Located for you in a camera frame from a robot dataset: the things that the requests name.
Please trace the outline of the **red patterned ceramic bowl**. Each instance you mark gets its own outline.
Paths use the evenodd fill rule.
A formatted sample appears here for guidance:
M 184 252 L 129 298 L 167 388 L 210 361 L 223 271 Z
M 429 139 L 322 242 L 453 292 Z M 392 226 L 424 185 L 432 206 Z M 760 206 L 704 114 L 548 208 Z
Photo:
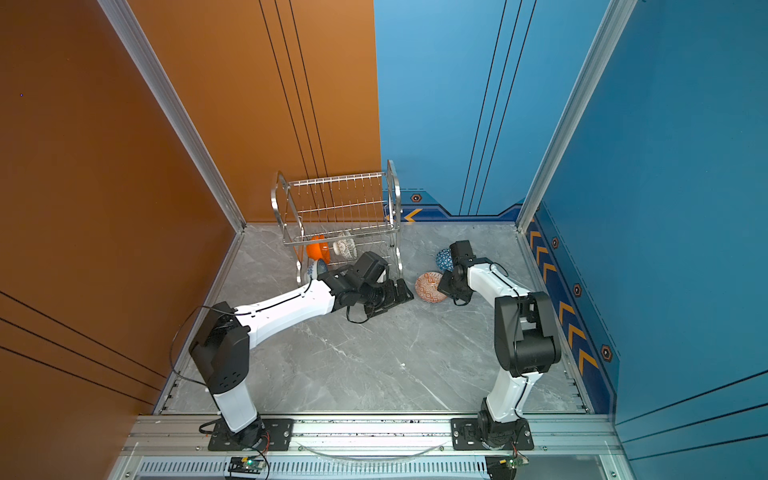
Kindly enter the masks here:
M 415 282 L 415 291 L 418 297 L 428 303 L 440 303 L 447 299 L 438 287 L 443 275 L 440 272 L 426 272 L 420 275 Z

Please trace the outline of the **white brown patterned bowl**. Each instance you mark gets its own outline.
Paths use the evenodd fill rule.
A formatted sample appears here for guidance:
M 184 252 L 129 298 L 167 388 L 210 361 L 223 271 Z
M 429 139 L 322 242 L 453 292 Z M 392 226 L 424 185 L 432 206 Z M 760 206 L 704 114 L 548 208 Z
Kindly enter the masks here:
M 333 250 L 337 256 L 345 260 L 355 260 L 358 256 L 356 244 L 352 237 L 343 237 L 335 241 Z

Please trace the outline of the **orange plastic bowl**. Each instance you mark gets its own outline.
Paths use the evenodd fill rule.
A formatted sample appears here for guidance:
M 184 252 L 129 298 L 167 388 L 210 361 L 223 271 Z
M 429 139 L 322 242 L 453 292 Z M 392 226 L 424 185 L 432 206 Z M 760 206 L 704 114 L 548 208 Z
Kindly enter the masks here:
M 326 265 L 331 263 L 330 246 L 324 235 L 315 235 L 306 246 L 307 256 L 312 260 L 322 260 Z

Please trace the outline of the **blue white floral bowl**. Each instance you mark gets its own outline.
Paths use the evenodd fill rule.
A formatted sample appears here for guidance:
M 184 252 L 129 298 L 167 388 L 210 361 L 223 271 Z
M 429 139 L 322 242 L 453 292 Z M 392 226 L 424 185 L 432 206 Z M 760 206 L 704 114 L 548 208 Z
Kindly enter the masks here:
M 328 271 L 328 265 L 323 259 L 310 259 L 307 266 L 307 278 L 309 281 L 315 281 L 321 279 Z

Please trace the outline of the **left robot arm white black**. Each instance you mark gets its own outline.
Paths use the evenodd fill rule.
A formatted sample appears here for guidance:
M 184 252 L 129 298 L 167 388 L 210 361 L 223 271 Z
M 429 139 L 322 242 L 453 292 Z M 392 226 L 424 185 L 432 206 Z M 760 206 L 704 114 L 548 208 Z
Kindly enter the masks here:
M 250 351 L 267 339 L 304 321 L 343 310 L 350 317 L 363 307 L 365 323 L 414 299 L 402 279 L 382 281 L 377 272 L 359 275 L 353 268 L 319 275 L 286 294 L 232 307 L 220 302 L 208 309 L 188 352 L 212 396 L 221 419 L 210 431 L 244 449 L 261 448 L 267 427 L 251 398 L 246 379 Z

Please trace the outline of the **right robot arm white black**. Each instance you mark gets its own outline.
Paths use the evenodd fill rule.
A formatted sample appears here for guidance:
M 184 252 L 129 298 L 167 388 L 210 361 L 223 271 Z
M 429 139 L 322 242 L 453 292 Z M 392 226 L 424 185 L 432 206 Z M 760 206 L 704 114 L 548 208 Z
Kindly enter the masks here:
M 489 449 L 532 449 L 524 406 L 536 382 L 562 356 L 549 295 L 516 283 L 494 263 L 456 266 L 443 275 L 438 291 L 462 306 L 477 294 L 494 310 L 499 372 L 478 412 L 480 441 Z

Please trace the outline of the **steel two-tier dish rack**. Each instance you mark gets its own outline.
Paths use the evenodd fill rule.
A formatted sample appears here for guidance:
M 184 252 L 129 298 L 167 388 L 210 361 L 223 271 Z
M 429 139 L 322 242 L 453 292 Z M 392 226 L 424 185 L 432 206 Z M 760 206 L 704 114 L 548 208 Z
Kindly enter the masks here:
M 402 276 L 402 193 L 393 161 L 387 161 L 381 171 L 330 177 L 288 180 L 278 173 L 271 206 L 283 244 L 296 257 L 298 284 L 308 279 L 306 246 L 315 235 L 324 235 L 329 243 L 330 269 L 351 264 L 363 252 L 371 251 L 388 262 L 389 277 Z M 334 253 L 333 243 L 343 237 L 354 239 L 355 260 Z

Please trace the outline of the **dark blue patterned bowl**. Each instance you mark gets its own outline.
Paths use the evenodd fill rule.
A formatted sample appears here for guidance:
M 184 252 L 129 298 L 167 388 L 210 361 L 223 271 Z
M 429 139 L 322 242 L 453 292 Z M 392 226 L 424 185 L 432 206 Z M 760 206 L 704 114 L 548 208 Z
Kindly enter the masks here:
M 454 269 L 451 250 L 449 248 L 441 249 L 435 257 L 435 263 L 440 272 L 452 271 Z

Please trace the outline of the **small right circuit board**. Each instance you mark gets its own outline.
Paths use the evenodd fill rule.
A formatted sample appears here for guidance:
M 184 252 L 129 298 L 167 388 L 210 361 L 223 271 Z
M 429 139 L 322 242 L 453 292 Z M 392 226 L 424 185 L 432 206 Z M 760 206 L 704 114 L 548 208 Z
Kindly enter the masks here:
M 529 459 L 524 455 L 517 455 L 513 457 L 507 457 L 499 461 L 499 465 L 508 470 L 516 470 L 521 466 L 529 464 Z

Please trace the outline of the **green circuit board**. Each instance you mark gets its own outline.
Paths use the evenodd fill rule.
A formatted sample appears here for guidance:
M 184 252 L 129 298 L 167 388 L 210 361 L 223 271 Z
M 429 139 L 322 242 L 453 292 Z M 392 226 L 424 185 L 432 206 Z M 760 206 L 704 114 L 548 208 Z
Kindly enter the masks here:
M 231 479 L 266 479 L 268 475 L 268 463 L 256 456 L 233 456 L 227 467 Z

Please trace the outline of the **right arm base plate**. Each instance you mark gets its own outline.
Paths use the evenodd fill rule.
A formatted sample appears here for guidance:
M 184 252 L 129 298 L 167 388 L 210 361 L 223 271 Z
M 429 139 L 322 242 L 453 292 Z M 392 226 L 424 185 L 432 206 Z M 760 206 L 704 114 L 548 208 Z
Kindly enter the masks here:
M 499 423 L 478 418 L 452 418 L 450 427 L 452 445 L 457 451 L 532 451 L 535 448 L 526 419 Z

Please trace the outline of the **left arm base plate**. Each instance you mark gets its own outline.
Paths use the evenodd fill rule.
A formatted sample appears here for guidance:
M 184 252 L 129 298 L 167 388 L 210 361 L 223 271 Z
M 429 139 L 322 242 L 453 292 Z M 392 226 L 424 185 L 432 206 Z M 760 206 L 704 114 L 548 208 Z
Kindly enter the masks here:
M 199 432 L 209 436 L 209 451 L 283 452 L 290 446 L 294 420 L 287 417 L 259 418 L 240 432 L 232 432 L 223 418 L 202 424 Z

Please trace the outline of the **aluminium front rail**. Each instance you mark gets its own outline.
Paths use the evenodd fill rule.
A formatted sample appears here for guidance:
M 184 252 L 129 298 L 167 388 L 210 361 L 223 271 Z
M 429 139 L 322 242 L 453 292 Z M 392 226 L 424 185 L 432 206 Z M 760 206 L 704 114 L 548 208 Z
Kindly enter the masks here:
M 231 479 L 233 456 L 268 463 L 266 479 L 631 479 L 609 420 L 601 415 L 530 414 L 532 451 L 453 448 L 458 413 L 285 414 L 294 420 L 283 452 L 209 451 L 202 424 L 211 415 L 142 416 L 110 473 L 112 479 Z M 524 455 L 508 470 L 499 461 Z

